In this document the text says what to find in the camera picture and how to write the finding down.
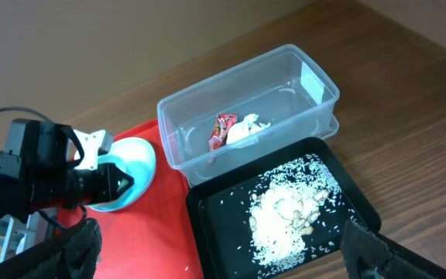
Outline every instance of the wooden table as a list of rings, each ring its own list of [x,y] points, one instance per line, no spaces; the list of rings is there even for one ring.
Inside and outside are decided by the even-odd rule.
[[[285,43],[340,88],[340,131],[328,142],[381,215],[381,233],[446,268],[446,50],[355,2],[318,2],[68,123],[120,133],[155,118],[160,99]],[[337,252],[281,277],[347,274]]]

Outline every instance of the black tray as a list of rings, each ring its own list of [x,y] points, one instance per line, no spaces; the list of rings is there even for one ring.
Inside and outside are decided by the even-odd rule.
[[[313,253],[309,249],[304,252],[305,261],[293,268],[337,251],[343,226],[348,219],[357,219],[357,222],[373,232],[380,230],[381,219],[378,213],[326,143],[318,138],[303,139],[204,182],[189,191],[186,200],[187,210],[206,279],[257,278],[270,272],[269,268],[265,269],[252,262],[256,251],[250,246],[252,233],[249,222],[245,224],[242,221],[249,220],[250,216],[246,212],[249,209],[249,191],[257,190],[256,194],[261,194],[266,189],[256,189],[260,174],[309,153],[317,154],[340,184],[342,193],[336,202],[343,202],[343,205],[334,207],[334,210],[337,210],[335,214],[326,212],[326,208],[333,210],[329,203],[321,207],[321,221],[327,225],[314,223],[313,233],[303,236],[308,247],[315,247],[316,257],[312,257]],[[329,253],[320,251],[321,246],[327,247]]]

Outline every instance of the brown wall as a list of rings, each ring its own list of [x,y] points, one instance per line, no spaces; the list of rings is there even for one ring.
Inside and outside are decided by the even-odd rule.
[[[359,0],[446,47],[446,0]]]
[[[314,1],[0,0],[0,107],[62,122]]]

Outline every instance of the clear plastic bin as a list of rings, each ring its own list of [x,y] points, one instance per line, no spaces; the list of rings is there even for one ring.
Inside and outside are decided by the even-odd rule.
[[[210,77],[158,104],[168,164],[192,185],[309,136],[338,130],[332,111],[340,91],[302,50],[285,45]],[[210,152],[216,116],[255,113],[269,128]]]

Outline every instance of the red snack packet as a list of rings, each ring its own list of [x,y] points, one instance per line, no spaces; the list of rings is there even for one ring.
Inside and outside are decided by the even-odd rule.
[[[228,131],[236,123],[236,114],[220,114],[216,116],[216,124],[214,125],[211,138],[209,138],[209,149],[216,150],[224,146]]]

